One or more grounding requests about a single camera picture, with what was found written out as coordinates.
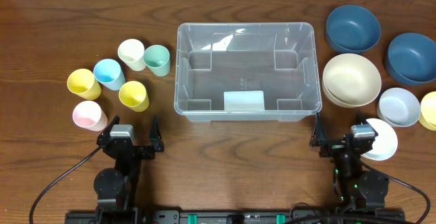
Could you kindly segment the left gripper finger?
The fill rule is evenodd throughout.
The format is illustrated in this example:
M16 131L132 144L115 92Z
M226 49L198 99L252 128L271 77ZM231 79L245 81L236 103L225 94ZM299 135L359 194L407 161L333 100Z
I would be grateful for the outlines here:
M151 130L149 132L149 141L151 142L152 146L164 145L164 141L159 130L158 121L159 121L158 116L154 116L151 125Z
M110 137L110 132L114 125L118 125L120 118L118 115L115 115L112 121L106 126L106 128L98 135L99 139L106 139Z

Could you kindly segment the white small bowl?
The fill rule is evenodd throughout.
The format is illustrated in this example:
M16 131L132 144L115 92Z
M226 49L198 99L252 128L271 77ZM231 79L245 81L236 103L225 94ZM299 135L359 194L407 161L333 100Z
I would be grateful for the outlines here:
M395 130L388 123L378 118L368 118L367 122L376 130L378 136L372 145L373 149L362 156L374 161L385 161L391 158L398 148L398 138Z

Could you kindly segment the beige large bowl top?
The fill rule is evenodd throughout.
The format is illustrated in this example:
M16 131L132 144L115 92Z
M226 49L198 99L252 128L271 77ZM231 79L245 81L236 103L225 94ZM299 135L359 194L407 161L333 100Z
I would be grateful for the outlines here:
M376 66L359 54L339 54L327 62L322 81L330 93L355 108L374 101L382 87Z

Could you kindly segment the beige large bowl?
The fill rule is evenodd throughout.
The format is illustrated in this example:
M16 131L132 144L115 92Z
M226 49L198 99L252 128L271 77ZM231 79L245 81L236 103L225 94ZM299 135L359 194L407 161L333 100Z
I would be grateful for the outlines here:
M355 108L374 101L382 87L376 66L359 54L339 54L327 62L322 81L330 93Z
M337 105L337 106L341 106L341 107L343 107L343 108L354 108L354 106L349 105L349 104L346 104L346 103L343 103L342 101L339 101L336 97L334 97L334 96L330 93L330 91L327 89L327 87L326 87L324 81L322 81L322 89L323 89L323 92L324 92L325 96L326 96L326 97L327 97L327 98L328 98L332 103L334 103L335 105Z

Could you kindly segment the beige large bowl bottom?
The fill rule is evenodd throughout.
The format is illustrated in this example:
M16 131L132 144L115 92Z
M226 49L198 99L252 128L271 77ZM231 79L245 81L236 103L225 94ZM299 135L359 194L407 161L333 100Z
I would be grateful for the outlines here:
M330 93L330 91L327 89L327 87L326 87L324 81L322 81L322 89L323 89L323 92L324 92L325 96L326 96L326 97L327 97L327 98L328 98L332 103L334 103L335 105L337 105L337 106L341 106L341 107L343 107L343 108L354 108L354 106L349 105L349 104L346 104L346 103L343 103L342 101L339 101L336 97L334 97L334 96Z

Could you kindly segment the light grey small bowl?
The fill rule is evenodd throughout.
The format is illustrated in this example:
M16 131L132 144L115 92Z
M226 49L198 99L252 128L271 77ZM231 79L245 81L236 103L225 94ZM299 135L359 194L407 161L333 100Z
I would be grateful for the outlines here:
M377 115L392 127L409 127L420 118L420 102L406 89L391 88L381 94Z

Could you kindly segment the yellow small bowl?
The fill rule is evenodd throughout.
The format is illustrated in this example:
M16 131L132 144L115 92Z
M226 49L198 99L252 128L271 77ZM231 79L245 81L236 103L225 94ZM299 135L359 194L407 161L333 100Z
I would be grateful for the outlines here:
M426 127L431 131L435 131L435 113L436 113L436 92L430 92L426 94L422 101L420 102L421 114L419 118L419 122L421 125Z

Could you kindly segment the dark blue bowl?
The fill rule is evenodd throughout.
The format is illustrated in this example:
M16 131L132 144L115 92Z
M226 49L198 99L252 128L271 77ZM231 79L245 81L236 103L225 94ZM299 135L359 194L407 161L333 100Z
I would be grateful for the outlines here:
M359 5L342 5L326 21L326 40L339 53L362 54L377 45L382 35L376 16Z
M416 86L435 81L435 41L419 33L403 33L389 44L384 65L401 84Z

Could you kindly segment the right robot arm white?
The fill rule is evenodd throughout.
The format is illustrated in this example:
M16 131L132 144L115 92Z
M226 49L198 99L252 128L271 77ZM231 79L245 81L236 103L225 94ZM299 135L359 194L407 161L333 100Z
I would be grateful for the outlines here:
M320 113L315 115L315 128L309 146L320 149L320 157L332 158L334 163L334 191L343 198L338 212L370 211L385 206L389 180L380 174L363 169L360 156L373 149L378 133L356 115L356 124L341 139L328 139Z

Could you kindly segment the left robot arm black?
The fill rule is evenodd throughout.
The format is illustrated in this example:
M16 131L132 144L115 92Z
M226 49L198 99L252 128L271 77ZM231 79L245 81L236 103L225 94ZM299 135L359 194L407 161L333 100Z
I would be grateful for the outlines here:
M97 145L115 160L97 174L93 187L97 194L96 223L139 223L141 216L134 207L136 186L142 161L152 160L164 151L158 117L153 118L147 146L135 145L134 128L120 124L115 116L98 135Z

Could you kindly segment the pink plastic cup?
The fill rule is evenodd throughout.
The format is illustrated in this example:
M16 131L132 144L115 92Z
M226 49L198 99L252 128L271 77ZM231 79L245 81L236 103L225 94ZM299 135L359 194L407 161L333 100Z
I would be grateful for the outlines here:
M72 112L73 122L83 129L101 131L108 124L108 118L98 103L80 102Z

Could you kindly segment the yellow cup near bin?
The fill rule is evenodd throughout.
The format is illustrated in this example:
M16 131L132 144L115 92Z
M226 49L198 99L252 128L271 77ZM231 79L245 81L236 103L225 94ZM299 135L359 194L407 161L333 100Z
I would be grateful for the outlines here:
M147 90L138 81L126 82L119 90L119 99L124 106L135 112L143 112L149 107Z

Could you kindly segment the yellow cup far left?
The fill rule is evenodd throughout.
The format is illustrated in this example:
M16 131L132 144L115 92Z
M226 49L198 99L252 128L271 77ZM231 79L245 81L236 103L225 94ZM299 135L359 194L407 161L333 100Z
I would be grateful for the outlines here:
M97 99L102 88L92 71L89 69L77 69L67 79L67 87L70 92L87 100Z

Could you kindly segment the blue plastic cup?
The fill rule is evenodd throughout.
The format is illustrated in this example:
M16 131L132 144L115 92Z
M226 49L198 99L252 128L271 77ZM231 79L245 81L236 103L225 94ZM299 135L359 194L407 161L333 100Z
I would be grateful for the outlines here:
M120 64L114 59L100 60L93 68L95 79L112 91L119 91L125 84Z

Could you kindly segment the green plastic cup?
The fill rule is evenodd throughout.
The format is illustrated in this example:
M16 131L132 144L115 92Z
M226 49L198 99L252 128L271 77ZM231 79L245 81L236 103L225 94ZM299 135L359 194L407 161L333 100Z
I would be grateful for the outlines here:
M162 45L149 46L143 54L146 66L159 77L170 73L170 52Z

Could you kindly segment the cream plastic cup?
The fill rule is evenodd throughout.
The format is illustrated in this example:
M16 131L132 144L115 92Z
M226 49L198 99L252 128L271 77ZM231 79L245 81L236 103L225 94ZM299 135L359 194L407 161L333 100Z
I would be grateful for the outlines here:
M118 47L119 58L132 70L142 71L146 68L143 59L145 47L138 39L127 39Z

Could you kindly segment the clear plastic storage bin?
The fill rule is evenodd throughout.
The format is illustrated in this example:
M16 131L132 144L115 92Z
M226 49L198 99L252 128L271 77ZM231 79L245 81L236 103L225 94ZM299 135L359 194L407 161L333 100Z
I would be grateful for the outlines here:
M225 111L228 91L263 91L265 111ZM174 109L191 122L293 122L317 114L322 95L314 28L307 22L183 23Z

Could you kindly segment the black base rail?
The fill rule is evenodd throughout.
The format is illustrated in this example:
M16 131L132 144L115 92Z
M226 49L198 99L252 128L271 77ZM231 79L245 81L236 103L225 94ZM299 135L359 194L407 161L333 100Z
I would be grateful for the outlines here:
M284 223L405 223L402 210L389 208L295 206L287 212L186 212L159 210L147 214L140 208L96 208L71 211L68 224L284 224Z

